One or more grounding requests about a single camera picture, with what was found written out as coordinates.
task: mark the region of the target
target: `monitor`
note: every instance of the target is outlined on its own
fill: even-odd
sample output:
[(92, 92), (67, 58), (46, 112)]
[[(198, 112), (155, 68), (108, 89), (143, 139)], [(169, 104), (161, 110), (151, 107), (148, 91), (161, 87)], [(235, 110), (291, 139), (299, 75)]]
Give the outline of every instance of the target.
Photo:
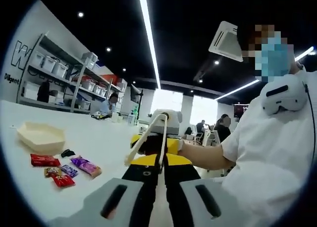
[(140, 103), (140, 98), (141, 98), (141, 92), (139, 89), (137, 89), (135, 86), (131, 84), (131, 91), (130, 91), (130, 99), (131, 101), (135, 103)]

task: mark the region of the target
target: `face mask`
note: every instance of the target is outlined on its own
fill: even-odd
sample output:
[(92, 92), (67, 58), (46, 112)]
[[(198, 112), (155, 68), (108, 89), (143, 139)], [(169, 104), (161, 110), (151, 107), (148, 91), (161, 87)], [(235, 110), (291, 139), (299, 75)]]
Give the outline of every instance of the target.
[(275, 77), (289, 73), (294, 61), (293, 46), (281, 43), (281, 33), (275, 32), (274, 37), (261, 44), (261, 51), (255, 51), (255, 75), (263, 82), (271, 82)]

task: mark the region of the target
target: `ceiling light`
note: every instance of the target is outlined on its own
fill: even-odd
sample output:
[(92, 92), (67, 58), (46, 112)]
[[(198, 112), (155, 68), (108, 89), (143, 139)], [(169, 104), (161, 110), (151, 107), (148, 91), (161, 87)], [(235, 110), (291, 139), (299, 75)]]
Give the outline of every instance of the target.
[[(301, 55), (297, 56), (297, 57), (295, 58), (295, 61), (298, 61), (298, 60), (300, 60), (301, 58), (305, 57), (306, 55), (308, 55), (309, 53), (311, 53), (313, 50), (314, 50), (314, 47), (311, 46), (309, 49), (307, 49), (307, 50), (306, 50), (305, 52), (303, 52)], [(244, 85), (244, 86), (242, 86), (242, 87), (240, 87), (240, 88), (238, 88), (238, 89), (236, 89), (236, 90), (233, 90), (232, 92), (229, 92), (229, 93), (227, 93), (227, 94), (224, 94), (223, 96), (218, 97), (218, 98), (216, 98), (215, 100), (217, 101), (217, 100), (219, 100), (219, 99), (221, 99), (221, 98), (227, 97), (227, 96), (229, 96), (229, 95), (231, 95), (231, 94), (233, 94), (233, 93), (235, 93), (235, 92), (238, 92), (238, 91), (240, 91), (240, 90), (242, 90), (242, 89), (244, 89), (244, 88), (246, 88), (246, 87), (249, 87), (249, 86), (251, 86), (251, 85), (253, 85), (253, 84), (257, 83), (257, 82), (259, 82), (259, 80), (254, 80), (253, 82), (250, 82), (250, 83), (248, 83), (248, 84), (246, 84), (246, 85)]]
[(149, 10), (148, 10), (148, 3), (147, 0), (140, 0), (142, 14), (143, 14), (143, 20), (145, 24), (145, 29), (147, 31), (150, 51), (152, 55), (152, 61), (154, 66), (154, 73), (158, 84), (158, 89), (160, 89), (160, 82), (159, 82), (159, 68), (157, 63), (157, 58), (155, 55), (155, 49), (154, 49), (154, 42), (153, 42), (153, 35), (151, 30), (151, 23), (150, 23), (150, 16), (149, 16)]

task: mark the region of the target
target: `white shirt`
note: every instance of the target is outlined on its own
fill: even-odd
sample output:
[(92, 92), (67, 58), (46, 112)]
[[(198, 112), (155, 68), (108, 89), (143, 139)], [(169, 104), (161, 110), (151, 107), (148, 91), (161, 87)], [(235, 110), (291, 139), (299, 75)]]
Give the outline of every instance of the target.
[[(306, 76), (316, 77), (308, 86), (317, 90), (317, 71)], [(298, 112), (268, 116), (257, 97), (221, 145), (224, 157), (236, 162), (222, 187), (251, 214), (250, 226), (269, 226), (288, 210), (309, 174), (314, 150), (310, 102)]]

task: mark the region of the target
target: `black candy wrapper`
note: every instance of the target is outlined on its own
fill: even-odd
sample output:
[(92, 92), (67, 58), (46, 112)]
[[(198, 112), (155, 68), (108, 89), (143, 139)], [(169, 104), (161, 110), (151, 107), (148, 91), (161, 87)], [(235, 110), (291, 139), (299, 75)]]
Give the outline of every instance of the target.
[(73, 169), (72, 167), (70, 167), (69, 165), (63, 165), (60, 167), (60, 169), (66, 173), (67, 175), (69, 175), (71, 178), (77, 176), (78, 171)]

